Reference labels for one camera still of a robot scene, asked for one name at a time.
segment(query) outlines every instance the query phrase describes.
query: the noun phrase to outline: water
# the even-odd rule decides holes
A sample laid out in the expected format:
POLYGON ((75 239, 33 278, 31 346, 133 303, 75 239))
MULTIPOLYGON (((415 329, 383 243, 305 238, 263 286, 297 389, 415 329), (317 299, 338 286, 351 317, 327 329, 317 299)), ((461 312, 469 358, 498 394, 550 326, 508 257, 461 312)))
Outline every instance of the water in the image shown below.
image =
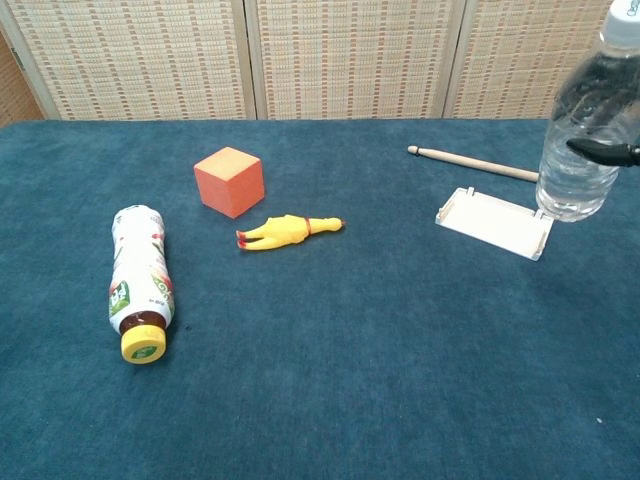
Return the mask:
MULTIPOLYGON (((595 140, 628 141, 623 132, 607 129, 599 133, 600 138, 595 140)), ((585 136, 585 132, 567 118, 552 122, 547 131, 536 200, 543 212, 563 222, 583 220, 597 212, 618 177, 619 167, 590 162, 567 147, 568 139, 585 136)))

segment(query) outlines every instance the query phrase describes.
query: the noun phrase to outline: plastic bottle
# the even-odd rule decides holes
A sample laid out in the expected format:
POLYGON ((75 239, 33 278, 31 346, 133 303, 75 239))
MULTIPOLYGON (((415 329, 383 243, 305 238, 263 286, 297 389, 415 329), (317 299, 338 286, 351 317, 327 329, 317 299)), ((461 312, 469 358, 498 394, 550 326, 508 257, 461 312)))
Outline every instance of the plastic bottle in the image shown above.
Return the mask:
POLYGON ((619 167, 590 162, 566 141, 634 143, 639 105, 640 0, 614 0, 598 41, 555 98, 536 187, 544 213, 575 222, 600 209, 619 167))
POLYGON ((122 357, 131 363, 150 363, 166 350, 165 330, 174 313, 162 217, 149 207, 133 205, 115 215, 111 231, 109 321, 122 335, 122 357))

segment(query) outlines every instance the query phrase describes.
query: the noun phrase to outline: yellow bottle cap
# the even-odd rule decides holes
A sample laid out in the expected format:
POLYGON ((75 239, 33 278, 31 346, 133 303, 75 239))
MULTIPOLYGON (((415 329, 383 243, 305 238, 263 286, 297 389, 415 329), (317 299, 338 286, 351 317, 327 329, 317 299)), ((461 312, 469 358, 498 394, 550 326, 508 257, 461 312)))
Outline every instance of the yellow bottle cap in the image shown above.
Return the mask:
POLYGON ((138 325, 124 332, 120 347, 127 362, 151 363, 164 354, 167 340, 162 328, 138 325))

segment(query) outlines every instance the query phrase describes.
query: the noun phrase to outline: black object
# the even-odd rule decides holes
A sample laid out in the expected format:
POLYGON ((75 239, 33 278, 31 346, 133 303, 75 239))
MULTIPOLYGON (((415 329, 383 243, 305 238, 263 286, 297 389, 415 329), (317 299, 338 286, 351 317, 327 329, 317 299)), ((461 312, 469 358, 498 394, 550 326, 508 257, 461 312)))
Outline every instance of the black object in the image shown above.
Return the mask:
POLYGON ((640 165, 640 145, 627 143, 608 145, 588 138, 571 138, 567 146, 578 155, 592 162, 609 167, 633 167, 640 165))

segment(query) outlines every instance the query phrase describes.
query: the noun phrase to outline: bottle cap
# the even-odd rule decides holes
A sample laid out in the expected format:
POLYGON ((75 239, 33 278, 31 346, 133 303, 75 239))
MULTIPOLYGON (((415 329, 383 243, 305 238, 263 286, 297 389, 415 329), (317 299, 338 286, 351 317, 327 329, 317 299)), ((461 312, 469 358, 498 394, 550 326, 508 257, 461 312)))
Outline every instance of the bottle cap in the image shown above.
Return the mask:
POLYGON ((138 325, 122 335, 122 357, 130 363, 151 363, 167 348, 164 330, 155 325, 138 325))
POLYGON ((602 40, 614 47, 640 48, 640 0, 613 0, 602 40))

